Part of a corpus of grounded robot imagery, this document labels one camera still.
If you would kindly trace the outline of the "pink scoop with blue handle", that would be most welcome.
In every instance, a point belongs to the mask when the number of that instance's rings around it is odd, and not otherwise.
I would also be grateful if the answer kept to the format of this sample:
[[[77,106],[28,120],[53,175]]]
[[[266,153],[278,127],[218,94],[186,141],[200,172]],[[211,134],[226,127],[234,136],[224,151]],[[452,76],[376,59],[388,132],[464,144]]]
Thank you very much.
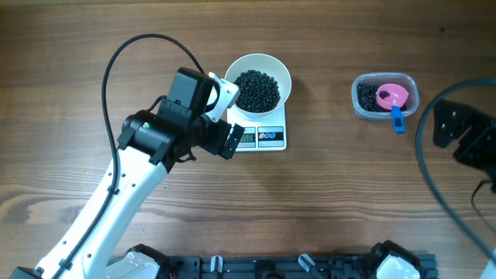
[[[380,98],[381,91],[388,91],[390,95],[386,98]],[[405,121],[401,107],[406,103],[408,96],[408,91],[398,84],[383,84],[377,89],[377,103],[380,107],[391,111],[392,126],[397,134],[405,132]]]

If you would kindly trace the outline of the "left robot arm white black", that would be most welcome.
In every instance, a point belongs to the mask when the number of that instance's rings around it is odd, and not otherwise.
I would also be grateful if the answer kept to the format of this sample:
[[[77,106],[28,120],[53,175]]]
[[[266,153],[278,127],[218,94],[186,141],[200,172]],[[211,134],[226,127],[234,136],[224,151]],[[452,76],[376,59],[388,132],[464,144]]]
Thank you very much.
[[[13,278],[167,278],[168,259],[148,246],[109,260],[134,215],[176,163],[193,160],[199,146],[230,159],[243,127],[221,119],[239,97],[237,85],[213,73],[180,68],[157,113],[130,115],[114,141],[107,174],[61,241],[35,268]]]

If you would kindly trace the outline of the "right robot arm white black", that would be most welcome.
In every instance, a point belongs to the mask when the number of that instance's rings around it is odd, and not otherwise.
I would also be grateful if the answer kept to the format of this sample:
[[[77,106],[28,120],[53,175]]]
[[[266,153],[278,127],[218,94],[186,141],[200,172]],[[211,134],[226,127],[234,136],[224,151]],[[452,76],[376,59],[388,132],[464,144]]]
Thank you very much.
[[[441,100],[433,107],[436,128],[433,133],[435,145],[445,148],[454,140],[459,147],[454,151],[456,161],[483,170],[495,183],[495,118],[468,105]],[[436,265],[422,263],[416,255],[397,244],[379,243],[370,255],[372,278],[431,278],[437,272]]]

